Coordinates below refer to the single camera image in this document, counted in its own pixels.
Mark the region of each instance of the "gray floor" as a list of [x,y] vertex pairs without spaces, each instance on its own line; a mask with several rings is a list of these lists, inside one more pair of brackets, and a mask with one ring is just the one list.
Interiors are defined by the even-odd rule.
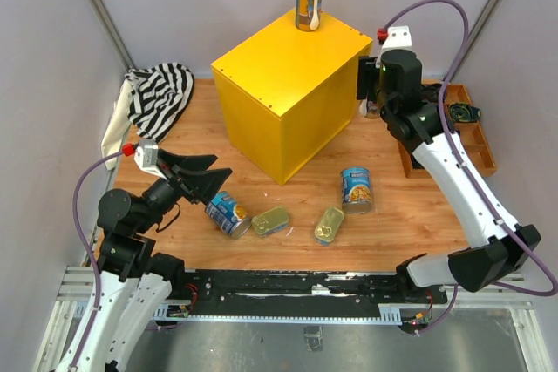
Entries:
[[189,322],[145,332],[134,372],[527,371],[506,310],[454,310],[420,338],[387,326],[324,325],[311,351],[303,324]]

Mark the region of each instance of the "wooden box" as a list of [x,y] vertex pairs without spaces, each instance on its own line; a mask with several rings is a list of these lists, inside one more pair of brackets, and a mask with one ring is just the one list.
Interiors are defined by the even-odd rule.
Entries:
[[[464,85],[450,84],[447,88],[446,111],[448,105],[457,102],[469,105],[473,104]],[[494,161],[480,122],[455,123],[455,128],[461,132],[461,142],[469,155],[469,159],[471,159],[480,175],[482,177],[493,175],[497,169],[496,162]],[[401,163],[403,164],[403,170],[407,178],[430,177],[430,174],[428,174],[428,171],[424,168],[416,168],[413,166],[411,156],[409,156],[409,153],[401,143],[398,143],[398,149],[399,155],[401,156]]]
[[371,42],[327,13],[316,31],[298,30],[291,10],[217,59],[230,142],[283,185],[349,124]]

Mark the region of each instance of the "box top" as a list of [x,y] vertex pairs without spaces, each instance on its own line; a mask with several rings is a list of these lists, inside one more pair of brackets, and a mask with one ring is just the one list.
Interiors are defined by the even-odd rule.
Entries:
[[212,67],[281,117],[371,43],[325,12],[320,21],[313,32],[298,30],[293,9]]

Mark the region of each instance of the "blue can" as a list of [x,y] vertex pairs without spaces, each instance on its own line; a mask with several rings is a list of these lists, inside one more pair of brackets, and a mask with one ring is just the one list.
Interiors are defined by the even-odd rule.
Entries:
[[206,206],[209,215],[231,239],[238,239],[250,228],[251,218],[228,192],[219,192]]
[[342,208],[346,213],[368,213],[372,209],[370,172],[364,167],[341,171]]

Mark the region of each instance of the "wooden tray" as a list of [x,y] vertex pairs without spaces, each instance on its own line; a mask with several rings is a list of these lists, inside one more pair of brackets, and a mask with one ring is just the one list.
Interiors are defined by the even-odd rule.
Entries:
[[[448,105],[456,102],[469,105],[473,104],[464,85],[450,84],[447,88],[446,110]],[[470,124],[455,123],[455,128],[461,132],[461,142],[469,154],[469,159],[471,159],[480,175],[483,178],[492,176],[497,169],[496,162],[494,161],[480,122]],[[399,155],[401,156],[401,163],[403,164],[403,170],[407,178],[416,179],[430,177],[427,170],[412,166],[411,157],[401,143],[398,143],[398,149]]]

